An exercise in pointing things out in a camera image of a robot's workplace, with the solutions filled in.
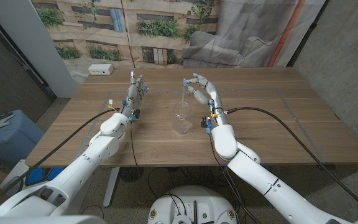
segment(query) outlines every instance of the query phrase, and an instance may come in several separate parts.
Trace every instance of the white outlet box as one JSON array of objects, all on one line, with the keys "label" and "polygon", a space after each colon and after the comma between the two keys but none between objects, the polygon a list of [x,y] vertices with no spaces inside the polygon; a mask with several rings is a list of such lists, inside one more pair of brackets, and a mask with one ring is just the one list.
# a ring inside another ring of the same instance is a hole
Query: white outlet box
[{"label": "white outlet box", "polygon": [[88,70],[91,75],[110,75],[114,69],[112,64],[92,64]]}]

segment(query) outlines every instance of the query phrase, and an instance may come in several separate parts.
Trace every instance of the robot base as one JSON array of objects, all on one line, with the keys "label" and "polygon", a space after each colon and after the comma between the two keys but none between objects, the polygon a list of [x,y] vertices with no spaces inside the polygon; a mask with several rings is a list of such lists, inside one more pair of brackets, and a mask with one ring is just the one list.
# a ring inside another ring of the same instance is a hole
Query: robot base
[{"label": "robot base", "polygon": [[168,191],[153,203],[148,224],[163,223],[235,224],[237,218],[233,206],[222,195],[203,186],[186,185]]}]

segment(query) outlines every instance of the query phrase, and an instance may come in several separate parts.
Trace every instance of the glass cup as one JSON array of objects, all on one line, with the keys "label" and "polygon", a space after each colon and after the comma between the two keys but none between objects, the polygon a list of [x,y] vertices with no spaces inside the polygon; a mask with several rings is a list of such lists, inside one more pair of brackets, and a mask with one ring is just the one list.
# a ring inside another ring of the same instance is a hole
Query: glass cup
[{"label": "glass cup", "polygon": [[173,125],[179,134],[186,134],[193,127],[191,118],[191,106],[188,103],[180,102],[173,105]]}]

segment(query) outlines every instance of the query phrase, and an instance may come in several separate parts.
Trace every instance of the blue container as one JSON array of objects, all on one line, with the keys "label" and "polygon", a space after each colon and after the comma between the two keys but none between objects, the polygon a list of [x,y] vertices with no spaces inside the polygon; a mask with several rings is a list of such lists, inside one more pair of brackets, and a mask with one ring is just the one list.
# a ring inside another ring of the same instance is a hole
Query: blue container
[{"label": "blue container", "polygon": [[6,121],[13,123],[0,128],[0,161],[8,167],[25,159],[44,135],[21,110],[15,110],[13,114],[15,116]]}]

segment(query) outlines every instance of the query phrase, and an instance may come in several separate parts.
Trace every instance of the robotic arm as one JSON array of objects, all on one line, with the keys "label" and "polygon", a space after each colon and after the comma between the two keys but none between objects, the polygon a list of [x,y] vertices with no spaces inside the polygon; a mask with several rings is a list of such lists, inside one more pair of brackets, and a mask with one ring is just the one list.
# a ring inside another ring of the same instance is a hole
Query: robotic arm
[{"label": "robotic arm", "polygon": [[55,217],[64,215],[76,193],[103,161],[113,156],[124,139],[128,123],[139,117],[139,106],[149,88],[143,76],[131,85],[123,107],[101,125],[89,147],[50,182],[25,189],[0,206],[0,217]]},{"label": "robotic arm", "polygon": [[[196,78],[185,80],[183,86],[194,94],[199,103],[209,105],[211,116],[205,120],[207,133],[212,133],[216,152],[222,159],[230,160],[227,166],[236,175],[257,189],[290,223],[350,223],[316,208],[286,183],[264,169],[260,165],[259,156],[236,141],[233,127],[227,121],[216,87],[201,75],[194,73],[193,76]],[[190,83],[199,84],[204,88],[210,100],[205,100],[206,97],[189,86]],[[215,118],[217,126],[211,122]]]}]

